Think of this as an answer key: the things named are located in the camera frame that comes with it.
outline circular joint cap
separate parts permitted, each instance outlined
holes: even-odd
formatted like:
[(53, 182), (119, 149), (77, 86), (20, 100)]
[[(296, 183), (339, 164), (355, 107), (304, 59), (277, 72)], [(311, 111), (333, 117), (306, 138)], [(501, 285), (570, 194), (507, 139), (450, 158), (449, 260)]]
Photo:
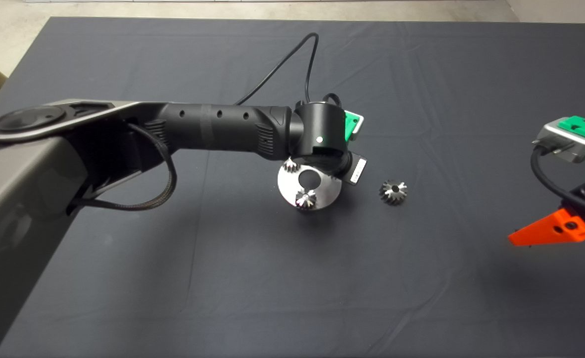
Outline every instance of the circular joint cap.
[(43, 127), (59, 120), (65, 111), (59, 107), (38, 106), (19, 109), (0, 117), (0, 132), (23, 132)]

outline gear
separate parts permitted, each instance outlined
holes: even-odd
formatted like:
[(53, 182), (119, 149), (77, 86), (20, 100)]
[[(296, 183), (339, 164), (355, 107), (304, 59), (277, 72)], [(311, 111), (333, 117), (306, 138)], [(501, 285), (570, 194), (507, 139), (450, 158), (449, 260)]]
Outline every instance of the gear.
[(313, 209), (317, 203), (317, 195), (315, 194), (315, 190), (300, 190), (295, 197), (294, 203), (297, 209)]
[(297, 172), (297, 170), (299, 170), (299, 165), (295, 162), (293, 162), (292, 159), (288, 158), (286, 159), (286, 161), (284, 161), (284, 170), (286, 170), (286, 172), (288, 173), (294, 173)]
[(388, 180), (381, 185), (379, 195), (386, 204), (398, 205), (407, 197), (408, 186), (402, 181)]

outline dark gray table cover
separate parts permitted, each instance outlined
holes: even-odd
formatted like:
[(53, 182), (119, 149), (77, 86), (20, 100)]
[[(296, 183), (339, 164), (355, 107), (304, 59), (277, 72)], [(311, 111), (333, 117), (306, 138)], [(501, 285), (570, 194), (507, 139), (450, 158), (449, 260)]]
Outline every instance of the dark gray table cover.
[[(506, 236), (558, 199), (541, 125), (585, 116), (585, 25), (53, 18), (0, 114), (65, 98), (231, 103), (309, 31), (311, 96), (366, 123), (359, 185), (302, 215), (254, 154), (175, 154), (161, 208), (84, 209), (0, 357), (585, 356), (585, 242)], [(249, 104), (302, 98), (310, 46)], [(547, 160), (561, 185), (585, 164)], [(104, 195), (136, 202), (157, 168)], [(377, 195), (410, 188), (403, 206)]]

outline silver metal plate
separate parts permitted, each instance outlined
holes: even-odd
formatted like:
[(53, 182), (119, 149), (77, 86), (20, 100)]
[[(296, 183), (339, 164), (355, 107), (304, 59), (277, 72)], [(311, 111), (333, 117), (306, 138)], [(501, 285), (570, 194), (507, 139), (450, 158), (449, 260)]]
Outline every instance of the silver metal plate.
[(299, 175), (306, 170), (311, 170), (319, 175), (321, 183), (315, 188), (317, 202), (311, 211), (323, 209), (332, 204), (338, 198), (341, 192), (342, 182), (339, 179), (326, 175), (311, 166), (299, 166), (299, 170), (294, 173), (288, 173), (284, 167), (279, 168), (277, 175), (277, 186), (288, 204), (295, 206), (295, 197), (303, 186), (299, 184)]

